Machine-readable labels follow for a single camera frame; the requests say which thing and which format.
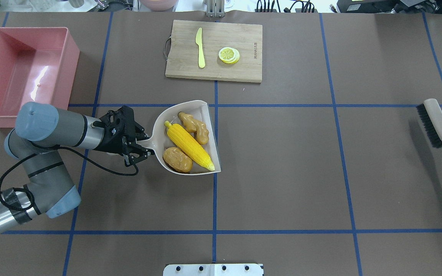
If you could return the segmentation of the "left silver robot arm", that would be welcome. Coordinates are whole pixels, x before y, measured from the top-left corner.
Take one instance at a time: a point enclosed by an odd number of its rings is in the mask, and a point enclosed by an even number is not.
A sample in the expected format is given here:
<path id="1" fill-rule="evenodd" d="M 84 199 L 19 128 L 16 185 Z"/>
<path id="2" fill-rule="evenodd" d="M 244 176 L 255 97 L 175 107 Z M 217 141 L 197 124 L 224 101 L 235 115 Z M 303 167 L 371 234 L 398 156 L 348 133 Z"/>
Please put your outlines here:
<path id="1" fill-rule="evenodd" d="M 4 143 L 18 162 L 0 177 L 0 234 L 38 215 L 56 218 L 79 206 L 81 196 L 60 149 L 120 155 L 126 167 L 135 168 L 134 176 L 137 163 L 154 155 L 153 149 L 138 144 L 148 138 L 126 105 L 94 118 L 50 104 L 25 103 Z"/>

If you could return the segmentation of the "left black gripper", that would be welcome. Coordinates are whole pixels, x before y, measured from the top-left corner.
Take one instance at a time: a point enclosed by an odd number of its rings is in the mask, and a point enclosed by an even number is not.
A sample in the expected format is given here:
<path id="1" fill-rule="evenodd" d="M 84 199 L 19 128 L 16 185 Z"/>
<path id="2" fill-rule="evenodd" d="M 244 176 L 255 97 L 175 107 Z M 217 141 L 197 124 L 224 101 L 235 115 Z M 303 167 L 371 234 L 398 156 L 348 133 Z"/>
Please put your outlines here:
<path id="1" fill-rule="evenodd" d="M 126 167 L 155 155 L 153 149 L 136 143 L 136 140 L 147 140 L 150 136 L 135 122 L 134 111 L 128 106 L 122 106 L 116 111 L 109 110 L 98 121 L 93 122 L 92 126 L 103 131 L 102 139 L 94 150 L 124 155 Z"/>

